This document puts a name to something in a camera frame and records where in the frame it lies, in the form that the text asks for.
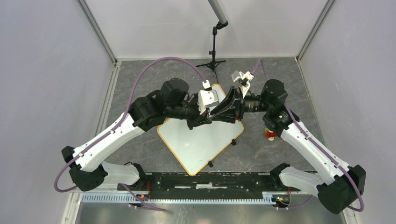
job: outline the metal pole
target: metal pole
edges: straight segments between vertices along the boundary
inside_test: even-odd
[[[227,18],[221,10],[219,2],[217,0],[208,0],[209,4],[211,5],[214,13],[216,14],[217,18],[219,19],[221,24],[225,24],[227,22]]]

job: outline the white panel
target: white panel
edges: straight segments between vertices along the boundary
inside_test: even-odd
[[[363,224],[396,218],[395,8],[336,1],[302,60],[328,148],[367,172]]]
[[[0,40],[0,223],[56,224],[61,150],[92,137],[112,63],[75,0],[1,1]]]
[[[87,0],[118,58],[209,57],[218,19],[206,0]],[[326,0],[219,0],[218,57],[295,56]]]

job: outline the white mount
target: white mount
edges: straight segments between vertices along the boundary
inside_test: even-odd
[[[250,88],[250,81],[252,81],[254,76],[249,71],[247,71],[246,73],[243,73],[241,71],[235,71],[231,75],[231,78],[233,79],[233,82],[240,87],[240,89],[242,90],[242,97],[245,98],[246,93]]]

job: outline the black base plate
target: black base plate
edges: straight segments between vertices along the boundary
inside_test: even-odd
[[[131,191],[148,190],[146,183],[149,182],[150,199],[262,199],[263,191],[288,190],[285,186],[277,186],[273,177],[263,172],[215,172],[199,173],[195,176],[187,173],[146,174],[146,180],[140,179],[134,185],[129,186],[129,189]],[[210,183],[213,187],[227,188],[196,189],[197,184]],[[122,185],[118,185],[117,190],[126,191]]]

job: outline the gray speckled floor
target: gray speckled floor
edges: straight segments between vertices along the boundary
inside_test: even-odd
[[[190,60],[194,64],[209,62],[209,59]],[[219,82],[225,92],[233,84],[231,74],[235,70],[253,70],[257,58],[232,58],[217,67]],[[319,140],[322,140],[317,120],[314,116],[312,105],[305,88],[303,78],[294,58],[265,58],[266,73],[270,78],[276,78],[285,83],[289,107],[304,122],[305,126]],[[121,63],[120,72],[111,104],[107,126],[114,122],[125,110],[126,102],[132,85],[139,72],[150,61],[124,61]],[[214,74],[206,67],[200,71],[214,84]],[[153,90],[161,88],[164,81],[178,77],[190,85],[190,92],[202,89],[199,76],[186,64],[176,61],[160,62],[150,68],[140,80],[134,98],[147,95]],[[259,67],[255,78],[251,82],[250,90],[260,93],[265,83],[263,71]],[[280,138],[268,141],[263,135],[264,122],[262,113],[246,114],[242,123],[244,132],[237,138],[236,146],[228,146],[214,160],[213,167],[205,167],[202,171],[270,171],[277,165],[286,162],[300,170],[313,170],[312,166],[288,143]],[[124,164],[132,161],[139,163],[146,172],[180,172],[183,167],[160,139],[156,128],[129,141],[116,152],[111,154],[107,162]]]

